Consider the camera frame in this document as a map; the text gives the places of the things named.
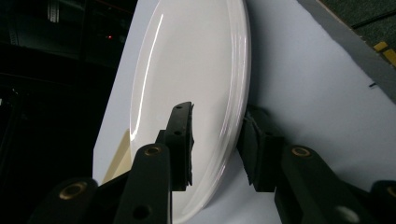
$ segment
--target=white plate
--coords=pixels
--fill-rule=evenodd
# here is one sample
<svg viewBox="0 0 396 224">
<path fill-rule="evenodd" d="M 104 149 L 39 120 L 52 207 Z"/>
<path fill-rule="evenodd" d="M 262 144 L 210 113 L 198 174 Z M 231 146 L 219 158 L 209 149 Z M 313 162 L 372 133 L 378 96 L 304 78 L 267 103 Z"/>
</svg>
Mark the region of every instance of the white plate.
<svg viewBox="0 0 396 224">
<path fill-rule="evenodd" d="M 131 154 L 153 143 L 172 107 L 191 101 L 192 187 L 173 193 L 182 223 L 210 200 L 235 148 L 249 82 L 242 0 L 160 0 L 140 50 L 131 106 Z"/>
</svg>

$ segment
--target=ceramic plate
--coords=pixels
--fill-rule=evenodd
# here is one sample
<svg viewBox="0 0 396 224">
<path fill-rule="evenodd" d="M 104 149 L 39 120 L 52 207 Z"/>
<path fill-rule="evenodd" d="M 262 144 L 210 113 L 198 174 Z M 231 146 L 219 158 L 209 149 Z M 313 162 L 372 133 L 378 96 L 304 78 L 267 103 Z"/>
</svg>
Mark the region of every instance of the ceramic plate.
<svg viewBox="0 0 396 224">
<path fill-rule="evenodd" d="M 249 82 L 248 15 L 241 0 L 160 0 L 140 50 L 131 106 L 131 154 L 153 143 L 174 105 L 191 101 L 192 183 L 173 193 L 183 223 L 215 192 L 236 145 Z"/>
</svg>

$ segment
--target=white surface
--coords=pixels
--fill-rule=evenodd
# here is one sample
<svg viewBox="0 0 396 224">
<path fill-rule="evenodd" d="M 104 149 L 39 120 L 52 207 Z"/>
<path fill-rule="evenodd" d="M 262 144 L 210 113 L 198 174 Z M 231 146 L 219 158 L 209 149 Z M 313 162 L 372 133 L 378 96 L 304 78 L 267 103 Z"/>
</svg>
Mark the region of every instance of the white surface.
<svg viewBox="0 0 396 224">
<path fill-rule="evenodd" d="M 136 32 L 147 24 L 142 28 L 145 23 L 137 22 L 151 16 L 150 3 L 139 2 L 125 49 L 139 46 Z M 396 179 L 395 105 L 379 88 L 368 88 L 372 80 L 296 1 L 247 0 L 247 10 L 253 51 L 249 101 L 265 106 L 293 143 L 318 151 L 345 181 L 368 189 L 377 179 Z M 136 55 L 125 50 L 122 59 Z M 134 69 L 135 61 L 130 65 Z M 101 160 L 93 173 L 99 180 L 129 124 L 129 108 L 121 111 L 121 103 L 130 101 L 131 90 L 120 83 L 130 78 L 125 75 L 118 73 L 107 107 L 112 113 L 106 112 L 95 147 Z M 113 147 L 105 141 L 113 141 Z M 273 194 L 254 192 L 239 158 L 225 175 L 209 205 L 188 223 L 280 223 Z"/>
<path fill-rule="evenodd" d="M 173 193 L 174 223 L 205 206 L 236 145 L 248 97 L 249 41 L 240 0 L 161 0 L 152 15 L 134 75 L 131 154 L 156 139 L 175 105 L 194 104 L 193 185 Z"/>
</svg>

